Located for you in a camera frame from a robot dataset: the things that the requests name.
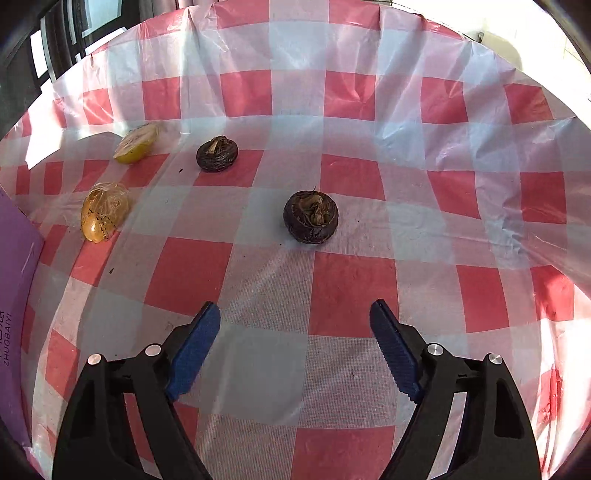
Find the purple white cardboard box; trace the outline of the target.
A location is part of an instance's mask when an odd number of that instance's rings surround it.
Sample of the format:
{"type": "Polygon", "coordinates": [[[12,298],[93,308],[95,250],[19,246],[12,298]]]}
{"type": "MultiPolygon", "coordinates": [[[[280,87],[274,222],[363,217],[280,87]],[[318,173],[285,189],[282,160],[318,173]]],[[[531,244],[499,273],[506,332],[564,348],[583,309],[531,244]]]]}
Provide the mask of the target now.
{"type": "Polygon", "coordinates": [[[0,222],[1,419],[17,444],[29,447],[21,398],[21,338],[43,238],[6,192],[1,193],[0,222]]]}

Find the wrapped peeled orange fruit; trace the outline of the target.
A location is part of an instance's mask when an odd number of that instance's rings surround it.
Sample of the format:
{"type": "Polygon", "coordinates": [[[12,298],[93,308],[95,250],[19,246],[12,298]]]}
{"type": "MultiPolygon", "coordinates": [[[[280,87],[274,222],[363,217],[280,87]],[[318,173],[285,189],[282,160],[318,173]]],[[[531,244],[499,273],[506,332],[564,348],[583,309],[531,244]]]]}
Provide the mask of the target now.
{"type": "Polygon", "coordinates": [[[80,212],[80,229],[87,241],[108,240],[122,225],[132,206],[122,184],[97,183],[86,195],[80,212]]]}

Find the dark mangosteen right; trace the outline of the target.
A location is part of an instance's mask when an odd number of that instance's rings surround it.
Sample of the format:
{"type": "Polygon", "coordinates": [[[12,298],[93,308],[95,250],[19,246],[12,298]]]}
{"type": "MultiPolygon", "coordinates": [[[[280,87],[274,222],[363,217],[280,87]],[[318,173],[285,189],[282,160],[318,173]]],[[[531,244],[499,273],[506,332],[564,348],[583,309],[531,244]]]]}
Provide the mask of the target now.
{"type": "Polygon", "coordinates": [[[297,242],[321,245],[339,225],[339,209],[332,197],[320,191],[298,191],[283,207],[283,223],[297,242]]]}

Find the dark mangosteen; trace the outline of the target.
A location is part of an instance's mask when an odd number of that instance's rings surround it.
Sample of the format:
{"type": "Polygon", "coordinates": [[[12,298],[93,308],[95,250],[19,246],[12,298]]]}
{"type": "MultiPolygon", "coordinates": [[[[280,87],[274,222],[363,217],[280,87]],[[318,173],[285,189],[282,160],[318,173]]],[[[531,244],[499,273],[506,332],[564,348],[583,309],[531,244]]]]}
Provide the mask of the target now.
{"type": "Polygon", "coordinates": [[[283,207],[283,223],[297,242],[321,245],[339,225],[339,209],[332,197],[320,191],[298,191],[283,207]]]}
{"type": "Polygon", "coordinates": [[[217,173],[231,167],[238,158],[238,144],[223,135],[216,136],[197,149],[197,165],[201,170],[217,173]]]}

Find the halved yellow-green fruit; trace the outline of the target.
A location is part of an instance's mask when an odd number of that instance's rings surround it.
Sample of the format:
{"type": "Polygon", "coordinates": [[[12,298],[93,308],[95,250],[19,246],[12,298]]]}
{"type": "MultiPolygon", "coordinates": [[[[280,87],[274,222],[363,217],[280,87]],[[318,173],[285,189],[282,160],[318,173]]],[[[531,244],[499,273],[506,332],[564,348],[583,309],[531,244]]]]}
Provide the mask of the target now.
{"type": "Polygon", "coordinates": [[[159,127],[155,123],[142,125],[121,139],[117,145],[113,159],[121,164],[133,164],[152,150],[159,136],[159,127]]]}

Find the dark mangosteen far left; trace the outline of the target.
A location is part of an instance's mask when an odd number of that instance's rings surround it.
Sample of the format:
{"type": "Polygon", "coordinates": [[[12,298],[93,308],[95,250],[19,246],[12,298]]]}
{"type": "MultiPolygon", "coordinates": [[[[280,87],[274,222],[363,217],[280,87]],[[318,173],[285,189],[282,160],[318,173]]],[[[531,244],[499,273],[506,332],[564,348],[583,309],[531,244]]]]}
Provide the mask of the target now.
{"type": "Polygon", "coordinates": [[[238,158],[238,144],[223,135],[216,136],[197,149],[197,165],[201,170],[217,173],[231,167],[238,158]]]}

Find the red white checkered tablecloth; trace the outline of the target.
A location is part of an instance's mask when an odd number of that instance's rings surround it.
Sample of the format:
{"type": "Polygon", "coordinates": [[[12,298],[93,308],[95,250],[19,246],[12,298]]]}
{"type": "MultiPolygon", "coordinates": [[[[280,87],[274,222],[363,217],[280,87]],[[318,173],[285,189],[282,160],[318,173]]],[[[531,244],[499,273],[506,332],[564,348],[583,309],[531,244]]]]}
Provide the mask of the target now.
{"type": "Polygon", "coordinates": [[[149,19],[1,138],[5,479],[553,479],[590,131],[363,1],[149,19]]]}

